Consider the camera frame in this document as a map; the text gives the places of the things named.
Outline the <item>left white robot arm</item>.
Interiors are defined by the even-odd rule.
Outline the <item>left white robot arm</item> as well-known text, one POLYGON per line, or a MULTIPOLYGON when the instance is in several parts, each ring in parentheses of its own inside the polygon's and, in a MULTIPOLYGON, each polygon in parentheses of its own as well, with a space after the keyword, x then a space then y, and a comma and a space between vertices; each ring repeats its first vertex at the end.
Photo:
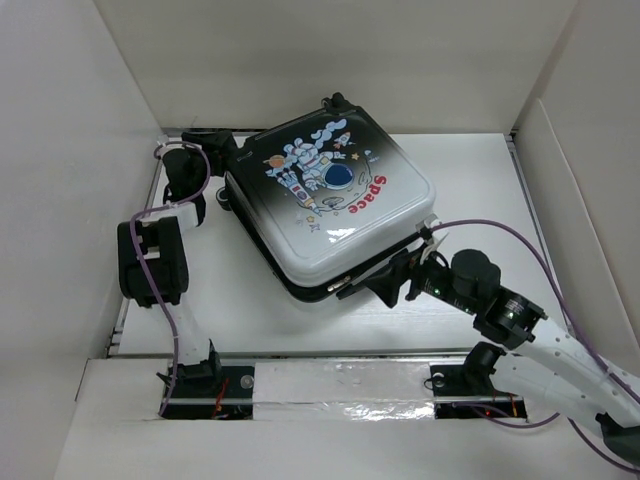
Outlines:
POLYGON ((122 295, 169 328, 172 362, 168 373, 158 375, 169 396, 215 396, 224 385, 219 355, 187 302, 190 277, 183 234, 203 224, 204 191, 211 178, 224 175, 236 149, 228 130, 184 132, 159 145, 154 156, 167 180, 162 203, 117 227, 122 295))

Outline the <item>small space-print suitcase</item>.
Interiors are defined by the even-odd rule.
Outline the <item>small space-print suitcase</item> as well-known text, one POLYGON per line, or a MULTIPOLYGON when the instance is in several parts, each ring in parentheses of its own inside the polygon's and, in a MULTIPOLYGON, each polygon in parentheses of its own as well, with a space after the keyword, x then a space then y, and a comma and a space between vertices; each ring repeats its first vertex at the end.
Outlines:
POLYGON ((232 211, 286 291, 320 302, 418 238, 436 189, 362 107, 320 109, 247 138, 226 162, 232 211))

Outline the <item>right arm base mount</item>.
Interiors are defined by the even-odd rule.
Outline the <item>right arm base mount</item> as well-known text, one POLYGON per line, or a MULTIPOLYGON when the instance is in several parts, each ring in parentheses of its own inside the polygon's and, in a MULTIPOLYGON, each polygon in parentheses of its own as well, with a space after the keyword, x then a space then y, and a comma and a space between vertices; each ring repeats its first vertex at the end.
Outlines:
POLYGON ((470 380, 462 364, 431 364, 423 386, 433 394, 437 419, 528 418, 522 398, 470 380))

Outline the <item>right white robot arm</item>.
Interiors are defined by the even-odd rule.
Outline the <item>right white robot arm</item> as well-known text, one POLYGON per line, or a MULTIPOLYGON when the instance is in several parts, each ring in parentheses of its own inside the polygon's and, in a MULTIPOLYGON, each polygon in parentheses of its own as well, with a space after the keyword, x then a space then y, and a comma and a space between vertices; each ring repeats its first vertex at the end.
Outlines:
POLYGON ((598 436, 615 455, 639 463, 638 377, 606 361, 597 362, 575 337, 544 310, 501 284, 499 267, 482 252, 462 250, 445 263, 437 251, 400 251, 357 285, 346 298, 367 289, 387 307, 428 294, 468 315, 482 336, 467 355, 462 381, 474 393, 489 389, 538 402, 598 436))

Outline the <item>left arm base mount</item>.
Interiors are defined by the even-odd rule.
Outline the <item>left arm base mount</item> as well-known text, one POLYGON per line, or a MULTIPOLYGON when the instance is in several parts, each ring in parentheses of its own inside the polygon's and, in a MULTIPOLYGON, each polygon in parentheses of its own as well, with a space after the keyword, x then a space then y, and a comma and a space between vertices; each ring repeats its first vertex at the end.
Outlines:
POLYGON ((179 380, 161 417, 167 420, 251 420, 255 366, 222 365, 214 386, 194 386, 179 380))

